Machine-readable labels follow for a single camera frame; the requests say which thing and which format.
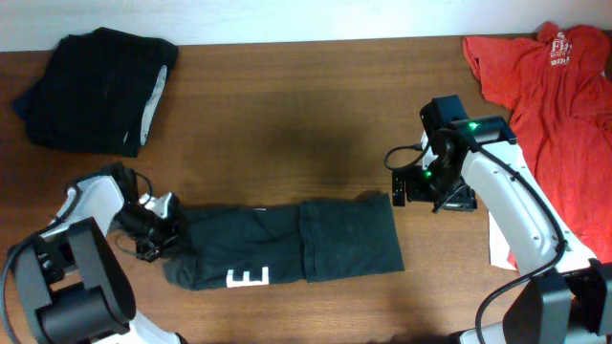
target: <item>red fabric sleeve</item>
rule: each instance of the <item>red fabric sleeve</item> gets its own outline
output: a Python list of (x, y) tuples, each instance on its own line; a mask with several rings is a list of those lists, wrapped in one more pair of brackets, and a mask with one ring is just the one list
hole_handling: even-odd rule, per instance
[(485, 99), (515, 110), (520, 90), (525, 89), (529, 80), (529, 75), (521, 77), (519, 62), (522, 56), (540, 46), (526, 38), (467, 37), (463, 41), (463, 52), (471, 71), (482, 84)]

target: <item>red cloth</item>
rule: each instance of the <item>red cloth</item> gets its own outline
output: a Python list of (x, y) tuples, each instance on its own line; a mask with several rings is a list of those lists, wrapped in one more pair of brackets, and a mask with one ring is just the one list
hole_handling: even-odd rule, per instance
[(608, 37), (546, 23), (537, 40), (468, 37), (463, 49), (485, 99), (514, 111), (510, 125), (527, 164), (563, 221), (612, 261)]

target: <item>table surface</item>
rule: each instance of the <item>table surface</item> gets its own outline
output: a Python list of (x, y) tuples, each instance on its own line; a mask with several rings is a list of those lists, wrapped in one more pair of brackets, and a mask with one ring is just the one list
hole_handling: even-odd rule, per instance
[[(50, 53), (0, 54), (0, 252), (49, 222), (66, 183), (119, 160), (148, 176), (156, 195), (172, 191), (188, 205), (390, 192), (383, 156), (419, 140), (418, 113), (433, 97), (459, 95), (475, 118), (509, 115), (481, 97), (461, 42), (181, 47), (136, 159), (29, 144), (10, 101), (41, 76)], [(413, 157), (398, 154), (396, 162)], [(405, 272), (320, 284), (181, 290), (166, 283), (162, 262), (147, 264), (111, 246), (139, 310), (190, 343), (428, 343), (472, 328), (485, 296), (516, 277), (488, 264), (482, 203), (473, 213), (431, 208), (394, 208)], [(493, 303), (486, 322), (500, 320), (515, 296)], [(7, 299), (13, 326), (31, 340), (12, 281)]]

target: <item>folded black garment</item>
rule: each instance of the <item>folded black garment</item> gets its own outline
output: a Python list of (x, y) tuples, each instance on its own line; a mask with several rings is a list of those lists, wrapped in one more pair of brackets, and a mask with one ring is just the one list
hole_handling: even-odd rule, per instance
[(160, 38), (106, 28), (69, 35), (13, 109), (35, 144), (136, 157), (177, 57)]
[(191, 251), (164, 263), (188, 290), (403, 271), (388, 195), (275, 208), (187, 208)]

